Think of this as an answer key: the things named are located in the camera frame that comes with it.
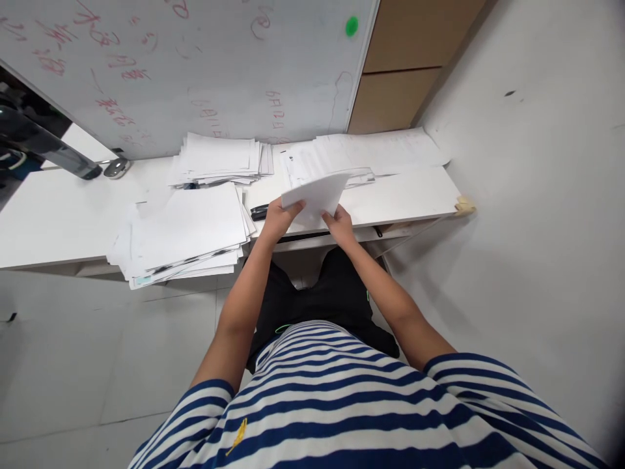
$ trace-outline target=wooden cabinet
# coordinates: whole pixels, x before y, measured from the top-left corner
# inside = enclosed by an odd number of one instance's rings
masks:
[[[496,0],[380,0],[348,133],[409,128]]]
[[[440,68],[363,75],[360,79],[350,134],[371,134],[410,127]]]
[[[381,0],[364,73],[446,65],[486,0]]]

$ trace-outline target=white floor tile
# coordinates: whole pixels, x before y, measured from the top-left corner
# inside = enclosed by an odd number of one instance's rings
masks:
[[[217,288],[218,289],[231,288],[234,285],[234,282],[236,282],[236,279],[238,279],[242,268],[243,268],[243,261],[239,260],[239,263],[236,266],[234,266],[233,274],[214,276],[217,278]]]
[[[0,272],[0,298],[10,299],[10,309],[22,319],[48,315],[50,311],[110,308],[216,288],[217,276],[172,280],[131,291],[125,281]]]
[[[96,429],[89,469],[124,469],[139,446],[150,438],[169,413],[120,423],[101,425]]]
[[[97,425],[125,307],[22,320],[0,341],[0,441]]]
[[[317,283],[321,264],[332,247],[288,251],[273,255],[273,261],[286,272],[295,288],[311,288]]]
[[[215,309],[215,330],[217,330],[217,325],[219,324],[219,316],[221,316],[221,308],[223,308],[223,304],[226,301],[226,298],[230,294],[230,288],[219,289],[217,290],[217,306]]]
[[[132,307],[101,423],[174,408],[214,336],[215,299],[212,291]]]
[[[88,468],[96,429],[80,429],[0,444],[3,469]]]

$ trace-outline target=paper pile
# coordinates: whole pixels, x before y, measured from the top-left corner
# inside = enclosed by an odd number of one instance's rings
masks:
[[[348,173],[347,187],[376,177],[449,162],[422,128],[370,135],[324,135],[290,147],[282,158],[288,185],[295,188],[333,173]]]
[[[251,184],[272,174],[271,145],[254,139],[228,140],[188,133],[180,154],[173,157],[167,184],[213,184],[226,180]]]
[[[168,191],[133,204],[107,255],[130,289],[156,282],[231,274],[256,231],[232,182]]]

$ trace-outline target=green drawstring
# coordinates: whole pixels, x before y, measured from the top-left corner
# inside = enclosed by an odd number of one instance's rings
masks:
[[[292,325],[293,324],[285,324],[284,326],[280,326],[280,327],[278,327],[278,329],[275,330],[275,333],[279,334],[282,329],[285,329],[285,328],[287,328],[289,326],[292,326]]]

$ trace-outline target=blue and white striped shirt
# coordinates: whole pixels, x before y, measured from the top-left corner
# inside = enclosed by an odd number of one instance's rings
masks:
[[[507,366],[475,354],[423,373],[325,321],[289,329],[234,395],[182,397],[130,468],[607,468]]]

